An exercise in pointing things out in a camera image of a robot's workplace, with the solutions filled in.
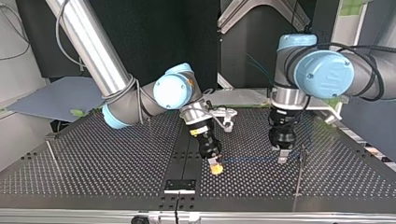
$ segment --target wire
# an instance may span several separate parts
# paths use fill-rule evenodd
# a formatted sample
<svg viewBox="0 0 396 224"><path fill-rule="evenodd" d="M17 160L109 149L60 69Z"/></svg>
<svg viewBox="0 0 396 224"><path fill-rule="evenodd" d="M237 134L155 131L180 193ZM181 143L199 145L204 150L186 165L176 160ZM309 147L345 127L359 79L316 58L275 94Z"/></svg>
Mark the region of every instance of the wire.
<svg viewBox="0 0 396 224"><path fill-rule="evenodd" d="M67 59L69 59L72 63L75 63L75 64L77 64L77 65L79 65L79 66L86 67L85 64L77 62L77 61L74 60L72 57L70 57L70 55L67 54L67 52L64 50L64 48L63 48L63 46L62 46L61 38L60 38L60 36L59 36L59 27L60 27L60 23L61 23L61 20L64 18L64 17L63 17L64 9L65 9L65 7L66 7L66 5L67 5L68 2L69 2L69 0L64 0L64 2L63 2L62 5L61 5L61 8L60 8L60 10L59 10L59 13L58 13L58 15L57 15L57 17L56 17L56 24L55 24L56 42L58 43L59 49L61 50L61 52L64 54L64 56L65 56ZM64 23L64 30L67 32L67 27L65 26L65 23ZM114 93L114 94L112 94L112 95L109 95L109 96L102 96L102 98L103 98L104 100L106 100L106 103L107 103L108 105L111 105L111 104L115 103L116 101L118 101L122 96L124 96L125 93L128 92L131 88L133 88L134 86L136 86L136 91L137 91L137 93L136 93L136 97L137 97L137 110L138 110L138 113L139 113L139 120L140 120L140 123L143 124L143 123L144 123L144 121L143 121L143 112L142 112L142 109L143 109L142 106L143 106L143 105L142 105L142 98L141 98L141 97L142 97L142 96L141 96L142 93L143 93L152 103L154 103L154 104L157 105L157 102L156 102L151 96L149 96L149 94L147 94L147 93L140 87L139 81L138 81L136 78L134 78L134 76L132 76L132 74L129 74L129 75L131 76L131 79L130 79L130 81L128 82L128 84L127 84L127 86L125 87L125 89L123 89L122 91L118 91L118 92L116 92L116 93Z"/></svg>
<svg viewBox="0 0 396 224"><path fill-rule="evenodd" d="M3 14L3 16L6 18L6 20L8 21L8 23L11 25L12 29L15 31L15 33L23 40L25 41L27 44L29 44L29 40L26 37L26 33L24 32L23 26L22 26L22 20L21 17L18 15L18 13L12 9L12 7L9 7L7 5L4 6L6 9L8 9L12 14L14 14L14 16L18 19L18 23L20 24L21 27L21 31L22 34L20 33L20 31L14 26L14 24L12 23L12 21L9 19L9 17L7 16L7 14L3 11L3 9L0 7L0 10Z"/></svg>
<svg viewBox="0 0 396 224"><path fill-rule="evenodd" d="M298 5L298 0L295 0L296 2L294 3L294 7L293 7L293 14L291 15L291 26L293 27L293 30L295 32L298 32L297 28L294 27L294 18L296 16L296 11L297 11L297 5Z"/></svg>
<svg viewBox="0 0 396 224"><path fill-rule="evenodd" d="M376 45L355 45L355 46L349 46L350 48L353 49L372 49L372 50L378 50L378 51L384 51L388 53L396 53L396 48L391 48L391 47L385 47L385 46L376 46ZM346 49L339 49L337 52L344 51Z"/></svg>
<svg viewBox="0 0 396 224"><path fill-rule="evenodd" d="M59 27L60 27L61 19L64 18L64 9L65 9L65 7L66 7L68 2L69 2L69 0L64 0L64 2L61 5L61 8L59 9L58 15L56 17L56 23L55 23L56 43L58 44L58 47L61 50L61 52L64 54L64 56L68 60L70 60L72 63L78 64L79 66L86 67L85 64L77 62L70 55L68 55L67 52L64 50L64 47L62 46L62 43L61 43L61 38L60 38L60 35L59 35ZM64 30L67 32L67 28L66 28L66 24L65 23L64 23Z"/></svg>
<svg viewBox="0 0 396 224"><path fill-rule="evenodd" d="M385 93L385 85L384 85L384 79L382 78L382 75L379 72L378 68L376 67L375 63L372 60L370 60L370 58L367 55L357 52L355 49L353 49L350 46L339 44L339 43L322 43L322 44L316 44L316 45L304 47L302 50L297 52L289 61L285 61L285 65L286 65L285 71L287 74L286 77L287 78L290 77L289 70L290 70L291 66L293 65L294 61L296 61L298 57L300 57L301 55L303 55L310 49L313 49L316 47L329 47L329 46L336 46L336 47L339 47L339 48L342 48L345 50L349 50L349 51L353 52L354 54L356 54L357 56L359 56L360 58L362 58L367 64L370 65L370 67L374 71L372 76L376 76L376 78L378 80L379 92L378 92L378 95L373 99L367 99L367 98L362 98L362 99L364 99L366 101L377 101L377 100L381 99Z"/></svg>
<svg viewBox="0 0 396 224"><path fill-rule="evenodd" d="M264 73L267 76L268 81L272 85L274 85L274 82L272 81L270 74L267 72L267 70L265 70L265 68L259 62L257 62L251 55L249 55L248 53L246 53L246 55L251 59L251 61L254 62L254 63L247 63L247 64L250 64L251 66L257 68L260 72Z"/></svg>
<svg viewBox="0 0 396 224"><path fill-rule="evenodd" d="M11 20L9 19L9 17L7 16L7 14L3 11L2 7L4 7L5 9L8 9L8 10L9 10L12 14L14 14L14 16L18 19L18 23L20 24L22 34L18 31L18 29L15 27L15 25L11 22ZM29 48L30 48L30 42L29 42L29 40L28 40L28 38L27 38L26 33L24 32L21 17L18 15L18 13L17 13L14 9L12 9L12 7L9 7L9 6L7 6L7 5L0 5L0 11L2 12L3 16L6 18L6 20L8 21L8 23L11 25L12 29L14 30L14 32L15 32L24 42L27 43L27 47L26 47L26 49L25 49L23 52L21 52L21 53L19 53L19 54L16 54L16 55L14 55L14 56L6 57L6 58L0 58L0 61L5 61L5 60L10 60L10 59L15 59L15 58L21 57L21 56L24 55L24 54L29 50Z"/></svg>
<svg viewBox="0 0 396 224"><path fill-rule="evenodd" d="M265 68L259 62L257 62L250 54L247 53L247 56L249 57L249 59L251 59L251 61L257 64L266 75L270 75L270 73L267 70L265 70Z"/></svg>

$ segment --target dark background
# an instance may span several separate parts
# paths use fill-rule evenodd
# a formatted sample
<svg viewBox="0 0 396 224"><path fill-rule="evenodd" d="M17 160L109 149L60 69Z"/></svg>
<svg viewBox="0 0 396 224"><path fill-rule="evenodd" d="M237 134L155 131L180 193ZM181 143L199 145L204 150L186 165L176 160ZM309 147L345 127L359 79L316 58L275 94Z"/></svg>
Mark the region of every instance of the dark background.
<svg viewBox="0 0 396 224"><path fill-rule="evenodd" d="M59 51L55 16L45 0L17 0L42 77L88 76ZM201 89L217 87L219 1L91 0L128 72L145 85L179 63L190 63ZM61 33L64 48L78 55Z"/></svg>

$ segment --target light blue panel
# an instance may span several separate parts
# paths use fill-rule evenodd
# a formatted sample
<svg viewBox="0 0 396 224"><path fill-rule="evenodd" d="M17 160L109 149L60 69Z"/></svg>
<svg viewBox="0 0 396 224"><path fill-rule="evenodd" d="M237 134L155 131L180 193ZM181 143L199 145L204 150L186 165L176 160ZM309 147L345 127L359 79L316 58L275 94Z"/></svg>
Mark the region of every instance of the light blue panel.
<svg viewBox="0 0 396 224"><path fill-rule="evenodd" d="M182 72L192 72L191 66L188 63L181 63L166 70L165 74L176 74Z"/></svg>
<svg viewBox="0 0 396 224"><path fill-rule="evenodd" d="M282 35L279 39L277 50L280 51L286 48L312 46L318 43L318 38L315 35Z"/></svg>
<svg viewBox="0 0 396 224"><path fill-rule="evenodd" d="M64 77L18 100L7 109L47 119L73 122L78 119L70 112L84 112L103 103L102 94L89 77Z"/></svg>
<svg viewBox="0 0 396 224"><path fill-rule="evenodd" d="M294 81L299 89L320 99L343 94L354 76L350 60L330 50L317 50L305 55L294 71Z"/></svg>
<svg viewBox="0 0 396 224"><path fill-rule="evenodd" d="M154 98L166 109L179 109L191 98L192 87L181 74L166 74L154 86Z"/></svg>

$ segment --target yellow object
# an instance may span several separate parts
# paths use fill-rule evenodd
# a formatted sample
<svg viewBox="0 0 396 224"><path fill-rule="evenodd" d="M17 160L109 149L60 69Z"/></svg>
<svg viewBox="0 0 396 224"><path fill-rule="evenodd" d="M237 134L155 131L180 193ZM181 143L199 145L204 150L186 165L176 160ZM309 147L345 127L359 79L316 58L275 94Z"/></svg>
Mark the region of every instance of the yellow object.
<svg viewBox="0 0 396 224"><path fill-rule="evenodd" d="M191 135L198 135L198 129L195 129L195 130L190 130L190 134Z"/></svg>
<svg viewBox="0 0 396 224"><path fill-rule="evenodd" d="M212 175L220 175L223 172L224 168L221 164L211 165L210 171L212 171Z"/></svg>

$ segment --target white wall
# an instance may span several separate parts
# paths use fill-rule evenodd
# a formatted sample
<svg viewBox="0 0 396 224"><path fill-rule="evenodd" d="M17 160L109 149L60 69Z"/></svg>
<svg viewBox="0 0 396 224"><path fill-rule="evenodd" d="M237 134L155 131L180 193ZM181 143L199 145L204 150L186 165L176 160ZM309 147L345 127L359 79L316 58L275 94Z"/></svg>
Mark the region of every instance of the white wall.
<svg viewBox="0 0 396 224"><path fill-rule="evenodd" d="M18 11L15 0L0 0L0 3ZM10 12L7 15L20 29L17 19ZM0 13L0 58L16 55L25 48L26 43L12 31ZM0 109L45 85L31 49L19 58L0 61ZM0 111L0 171L38 147L49 132L48 119Z"/></svg>

